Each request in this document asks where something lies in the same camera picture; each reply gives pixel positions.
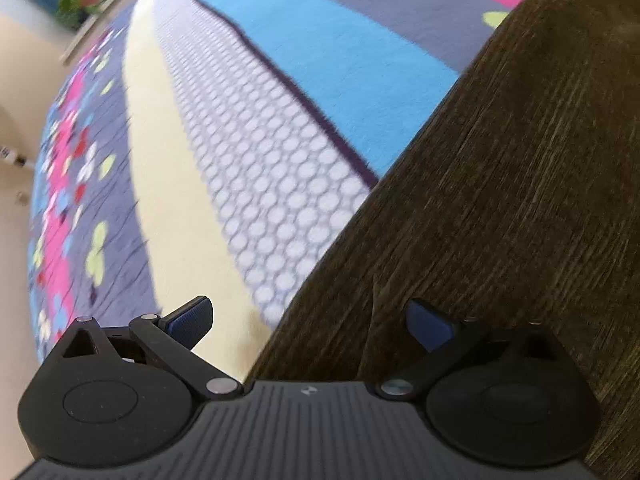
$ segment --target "dark brown wood surface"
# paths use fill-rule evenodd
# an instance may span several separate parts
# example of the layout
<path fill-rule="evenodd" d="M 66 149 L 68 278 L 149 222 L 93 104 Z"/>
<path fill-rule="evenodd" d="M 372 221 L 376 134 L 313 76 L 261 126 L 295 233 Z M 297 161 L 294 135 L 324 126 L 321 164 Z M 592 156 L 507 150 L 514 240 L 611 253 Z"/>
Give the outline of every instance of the dark brown wood surface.
<path fill-rule="evenodd" d="M 297 295 L 253 378 L 377 380 L 418 296 L 548 324 L 600 400 L 588 462 L 640 472 L 640 0 L 524 0 Z"/>

